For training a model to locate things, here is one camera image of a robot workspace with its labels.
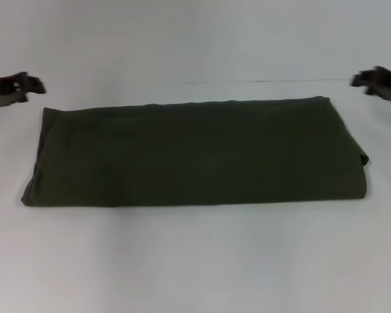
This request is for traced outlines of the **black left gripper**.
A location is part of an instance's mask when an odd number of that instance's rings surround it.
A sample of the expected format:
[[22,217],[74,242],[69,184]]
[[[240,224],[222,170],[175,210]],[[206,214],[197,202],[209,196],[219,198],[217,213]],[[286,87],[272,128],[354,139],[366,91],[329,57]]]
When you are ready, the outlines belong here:
[[42,80],[27,75],[27,72],[0,77],[0,108],[17,102],[27,102],[27,93],[46,94]]

